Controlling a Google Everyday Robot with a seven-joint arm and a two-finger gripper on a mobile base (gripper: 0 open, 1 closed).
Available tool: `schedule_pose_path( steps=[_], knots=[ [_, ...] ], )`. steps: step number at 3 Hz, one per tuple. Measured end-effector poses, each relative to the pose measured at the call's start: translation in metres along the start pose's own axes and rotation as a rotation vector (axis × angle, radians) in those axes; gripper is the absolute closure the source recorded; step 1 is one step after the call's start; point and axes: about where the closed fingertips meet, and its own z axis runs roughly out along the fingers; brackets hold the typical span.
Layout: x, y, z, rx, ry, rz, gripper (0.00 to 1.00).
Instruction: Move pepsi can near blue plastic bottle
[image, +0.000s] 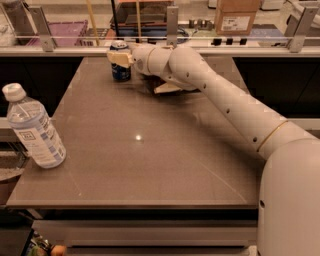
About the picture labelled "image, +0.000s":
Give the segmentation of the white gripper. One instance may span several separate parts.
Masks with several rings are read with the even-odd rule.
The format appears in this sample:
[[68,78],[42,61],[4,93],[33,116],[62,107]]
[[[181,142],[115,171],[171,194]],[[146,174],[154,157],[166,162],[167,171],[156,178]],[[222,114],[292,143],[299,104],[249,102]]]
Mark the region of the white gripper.
[[131,47],[131,53],[126,51],[110,50],[107,58],[111,63],[129,68],[132,64],[134,69],[144,75],[153,75],[149,60],[155,47],[150,44],[138,44]]

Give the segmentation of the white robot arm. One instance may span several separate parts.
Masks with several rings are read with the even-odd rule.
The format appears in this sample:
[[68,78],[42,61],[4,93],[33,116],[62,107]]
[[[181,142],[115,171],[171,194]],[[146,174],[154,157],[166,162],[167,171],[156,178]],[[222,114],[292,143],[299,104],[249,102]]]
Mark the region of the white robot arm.
[[200,90],[266,160],[257,229],[259,256],[320,256],[320,140],[217,74],[194,49],[136,44],[110,62]]

